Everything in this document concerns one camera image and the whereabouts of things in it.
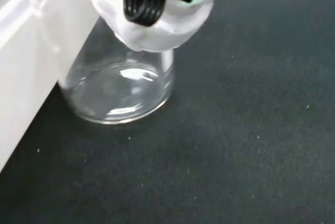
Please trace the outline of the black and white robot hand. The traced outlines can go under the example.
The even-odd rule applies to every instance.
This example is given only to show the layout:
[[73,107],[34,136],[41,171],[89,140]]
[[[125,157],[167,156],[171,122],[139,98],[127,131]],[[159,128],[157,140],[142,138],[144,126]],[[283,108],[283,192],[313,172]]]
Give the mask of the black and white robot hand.
[[116,37],[135,51],[162,52],[189,40],[215,0],[91,0]]

